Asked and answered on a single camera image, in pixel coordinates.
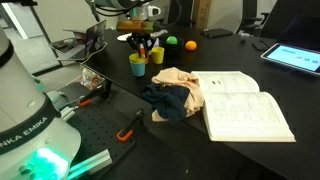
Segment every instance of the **dark blue cloth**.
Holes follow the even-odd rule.
[[[180,121],[187,116],[184,104],[189,96],[189,88],[150,84],[142,90],[142,98],[158,110],[162,118]]]

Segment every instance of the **yellow cup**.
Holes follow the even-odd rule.
[[[141,54],[141,57],[138,53],[133,53],[129,56],[130,62],[134,64],[140,64],[141,62],[145,62],[146,58],[144,54]]]
[[[164,56],[164,48],[163,47],[154,47],[151,50],[152,52],[152,60],[155,64],[162,64],[163,56]]]

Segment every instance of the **wire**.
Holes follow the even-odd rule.
[[[90,54],[90,56],[89,56],[85,61],[83,61],[83,62],[80,63],[80,70],[81,70],[81,67],[83,66],[83,64],[84,64],[85,62],[87,62],[93,55],[101,52],[101,51],[108,45],[107,42],[103,42],[103,44],[104,44],[104,45],[103,45],[103,47],[102,47],[101,49],[93,52],[92,54]]]
[[[103,15],[103,16],[107,16],[107,17],[113,17],[113,16],[118,16],[118,15],[121,15],[121,14],[126,14],[128,11],[130,11],[131,9],[135,8],[135,7],[138,7],[138,6],[141,6],[145,3],[148,3],[152,0],[145,0],[145,1],[136,1],[136,3],[134,5],[132,5],[131,7],[129,8],[125,8],[125,9],[106,9],[106,8],[103,8],[102,6],[99,6],[99,5],[96,5],[96,8],[99,9],[99,10],[102,10],[102,11],[106,11],[106,12],[120,12],[119,14],[114,14],[114,15],[107,15],[107,14],[103,14],[103,13],[99,13],[100,15]]]
[[[99,11],[97,11],[97,13],[102,15],[102,16],[106,16],[106,17],[115,17],[115,16],[120,16],[121,14],[124,14],[124,12],[117,13],[117,14],[104,14],[104,13],[99,12]]]

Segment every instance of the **tablet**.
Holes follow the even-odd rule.
[[[313,75],[320,75],[320,52],[277,43],[261,55],[277,63]]]

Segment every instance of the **black cable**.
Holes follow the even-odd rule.
[[[124,12],[120,12],[118,14],[104,14],[102,12],[97,11],[98,14],[102,15],[102,16],[106,16],[106,17],[115,17],[115,16],[120,16],[121,14],[124,14]]]
[[[96,5],[96,7],[100,10],[103,10],[103,11],[108,11],[108,12],[127,12],[127,11],[130,11],[131,9],[135,8],[135,7],[138,7],[138,6],[141,6],[145,3],[148,3],[152,0],[146,0],[146,1],[137,1],[134,5],[132,5],[131,7],[129,8],[125,8],[125,9],[106,9],[106,8],[103,8],[99,5]]]

